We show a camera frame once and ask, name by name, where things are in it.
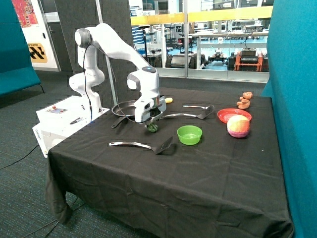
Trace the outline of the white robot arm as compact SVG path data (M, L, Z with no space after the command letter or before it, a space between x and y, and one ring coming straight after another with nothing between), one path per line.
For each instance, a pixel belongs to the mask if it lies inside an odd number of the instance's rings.
M165 98L159 93L158 71L125 43L108 24L77 29L75 42L78 63L84 71L70 77L69 85L81 95L85 116L94 120L101 115L100 96L92 91L92 87L105 79L104 73L97 66L97 50L102 50L109 58L128 60L136 66L137 70L127 76L128 88L141 93L134 103L134 118L137 123L144 122L149 131L156 131L154 122L166 110Z

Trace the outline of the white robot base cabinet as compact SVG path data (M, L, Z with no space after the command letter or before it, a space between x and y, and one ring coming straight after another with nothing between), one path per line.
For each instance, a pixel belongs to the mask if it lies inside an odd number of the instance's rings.
M89 105L80 96L70 96L36 111L39 123L32 130L43 156L46 158L51 148L108 111L101 108L91 116Z

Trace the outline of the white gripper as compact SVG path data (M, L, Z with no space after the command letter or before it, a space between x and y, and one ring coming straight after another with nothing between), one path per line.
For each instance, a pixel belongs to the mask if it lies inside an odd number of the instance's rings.
M166 110L166 102L164 96L149 98L141 96L135 103L135 121L137 123L151 120L151 123L157 123L162 114ZM145 123L145 129L148 129L150 122Z

